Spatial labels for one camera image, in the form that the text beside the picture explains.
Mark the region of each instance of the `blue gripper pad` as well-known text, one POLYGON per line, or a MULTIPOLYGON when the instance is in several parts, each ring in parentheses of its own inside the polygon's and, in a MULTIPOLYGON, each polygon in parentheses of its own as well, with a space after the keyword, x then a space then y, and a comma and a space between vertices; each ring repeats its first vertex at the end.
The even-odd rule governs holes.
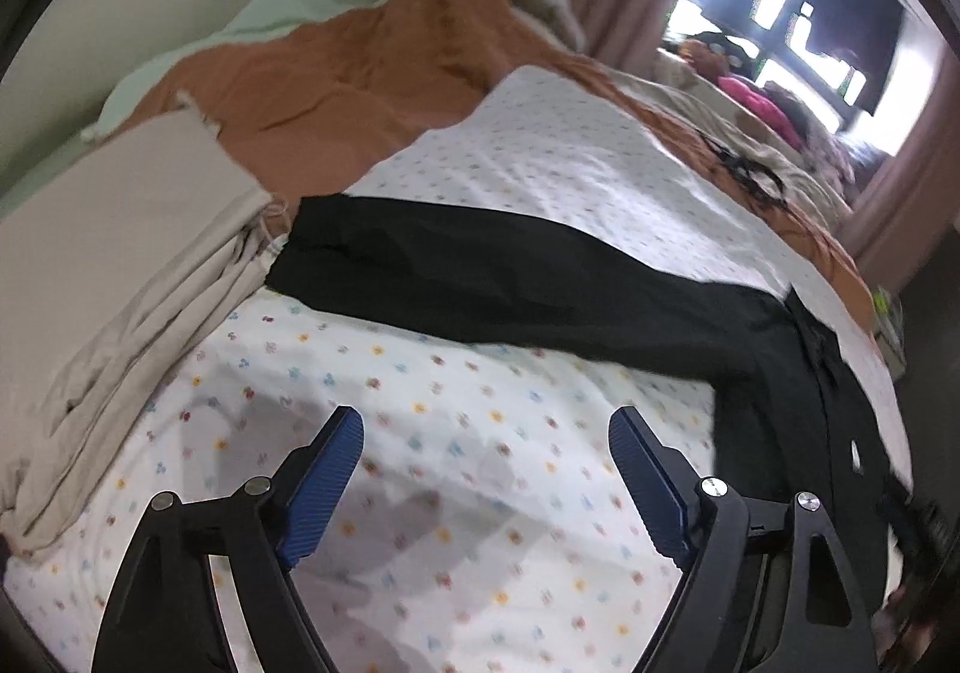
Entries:
POLYGON ((620 408, 613 414, 608 438, 613 464, 640 511, 656 551, 673 560, 680 570, 687 571, 697 553, 688 537, 688 505, 661 459, 670 458, 671 454, 680 457, 689 470, 689 475, 680 470, 680 476, 693 482, 698 480, 696 472, 679 451, 661 446, 635 408, 620 408), (648 433, 647 438, 640 434, 641 427, 648 433))
POLYGON ((363 419, 355 410, 350 410, 287 507, 287 530, 277 547, 280 563, 293 569, 302 558, 317 550, 362 451, 363 419))

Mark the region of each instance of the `orange blanket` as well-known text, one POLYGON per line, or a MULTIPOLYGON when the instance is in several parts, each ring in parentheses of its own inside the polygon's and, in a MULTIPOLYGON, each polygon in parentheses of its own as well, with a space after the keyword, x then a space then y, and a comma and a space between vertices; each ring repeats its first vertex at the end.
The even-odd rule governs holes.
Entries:
POLYGON ((424 131, 464 120, 527 64, 642 120, 669 152, 813 262, 869 330, 870 294, 832 238, 796 211, 753 205, 726 171, 707 165, 714 154, 693 128, 621 94, 589 58, 541 39, 507 0, 387 0, 281 39, 201 51, 174 67, 123 128, 174 109, 185 90, 222 125, 227 152, 296 210, 301 197, 343 191, 424 131))

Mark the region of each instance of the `pink clothing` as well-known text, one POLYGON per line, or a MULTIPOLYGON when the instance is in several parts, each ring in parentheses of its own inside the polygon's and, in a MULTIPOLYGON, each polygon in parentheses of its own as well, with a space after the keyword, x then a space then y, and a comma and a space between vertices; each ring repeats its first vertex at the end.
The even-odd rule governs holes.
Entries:
POLYGON ((790 120, 784 115, 784 111, 777 107, 773 101, 752 91, 749 85, 740 82, 740 80, 736 80, 735 77, 719 77, 717 79, 717 85, 720 86, 720 89, 727 96, 736 100, 739 104, 742 104, 742 106, 750 110, 757 118, 760 118, 768 127, 781 135, 786 144, 791 148, 798 151, 803 147, 797 130, 793 128, 793 124, 791 124, 790 120))

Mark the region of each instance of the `silver bolt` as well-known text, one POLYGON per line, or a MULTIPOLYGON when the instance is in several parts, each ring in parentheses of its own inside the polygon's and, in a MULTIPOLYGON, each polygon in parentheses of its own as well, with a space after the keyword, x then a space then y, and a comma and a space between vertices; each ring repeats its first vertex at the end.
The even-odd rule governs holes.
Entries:
POLYGON ((820 498, 810 491, 801 491, 797 495, 797 502, 803 510, 818 510, 820 508, 820 498))
POLYGON ((265 491, 270 491, 270 479, 265 475, 257 475, 256 478, 251 478, 243 484, 243 491, 251 497, 260 496, 265 491))
POLYGON ((173 504, 174 495, 170 494, 169 491, 162 491, 160 494, 155 494, 154 498, 150 501, 150 507, 154 510, 167 510, 167 508, 173 504))
POLYGON ((727 484, 719 478, 704 478, 700 482, 700 488, 704 490, 704 494, 709 494, 712 497, 722 497, 727 493, 727 484))

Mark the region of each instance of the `white patterned fabric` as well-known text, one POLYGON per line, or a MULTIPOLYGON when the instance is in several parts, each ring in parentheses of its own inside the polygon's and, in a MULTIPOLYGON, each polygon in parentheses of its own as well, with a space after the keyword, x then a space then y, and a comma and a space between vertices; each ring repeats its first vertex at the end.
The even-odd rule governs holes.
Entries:
MULTIPOLYGON (((909 475, 880 359, 808 262, 573 83, 513 73, 464 123, 424 134, 350 193, 539 215, 654 267, 776 295, 794 285, 838 332, 909 475)), ((635 404, 710 472, 712 390, 611 363, 469 347, 309 310, 261 291, 174 368, 80 522, 6 588, 70 670, 157 491, 228 494, 309 441, 337 403, 367 438, 318 553, 295 571, 344 673, 632 669, 678 573, 656 555, 606 443, 635 404)), ((242 671, 256 671, 232 580, 214 564, 242 671)))

